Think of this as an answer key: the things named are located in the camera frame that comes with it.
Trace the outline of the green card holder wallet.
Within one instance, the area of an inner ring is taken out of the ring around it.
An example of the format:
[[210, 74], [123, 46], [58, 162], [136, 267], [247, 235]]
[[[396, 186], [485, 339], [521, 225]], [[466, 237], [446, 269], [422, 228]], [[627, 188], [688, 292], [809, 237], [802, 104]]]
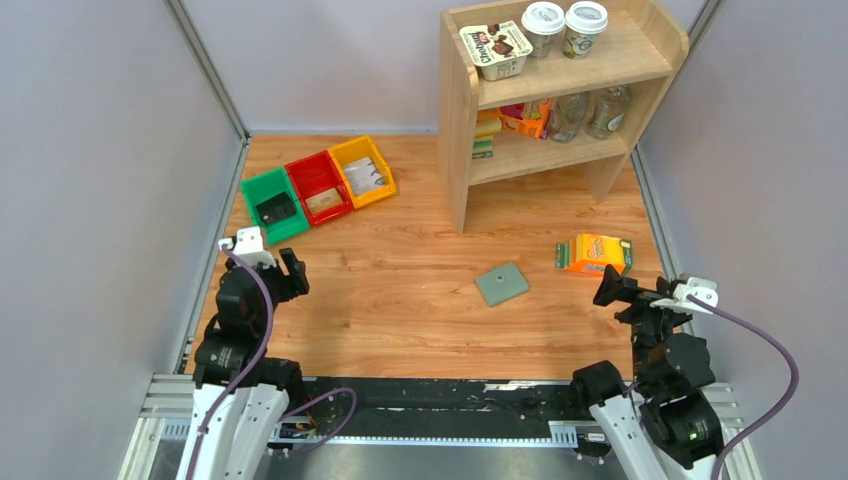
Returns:
[[500, 305], [530, 290], [515, 263], [506, 263], [475, 278], [475, 285], [488, 307]]

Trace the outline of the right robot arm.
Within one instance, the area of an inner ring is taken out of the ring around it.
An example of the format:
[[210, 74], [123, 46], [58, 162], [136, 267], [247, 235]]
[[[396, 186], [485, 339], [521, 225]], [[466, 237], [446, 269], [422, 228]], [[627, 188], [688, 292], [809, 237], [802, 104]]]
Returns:
[[608, 361], [578, 369], [573, 410], [600, 426], [627, 478], [709, 478], [724, 447], [703, 392], [716, 377], [706, 340], [679, 328], [717, 305], [716, 284], [683, 275], [647, 289], [606, 265], [593, 302], [626, 304], [614, 317], [631, 329], [633, 380]]

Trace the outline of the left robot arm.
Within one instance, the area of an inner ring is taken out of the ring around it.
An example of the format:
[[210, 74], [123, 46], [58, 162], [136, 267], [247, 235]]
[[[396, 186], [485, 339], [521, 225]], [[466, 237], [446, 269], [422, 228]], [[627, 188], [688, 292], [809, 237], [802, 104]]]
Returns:
[[267, 355], [274, 310], [309, 291], [305, 263], [290, 248], [279, 254], [227, 254], [217, 311], [195, 352], [179, 479], [253, 478], [275, 425], [304, 405], [299, 364]]

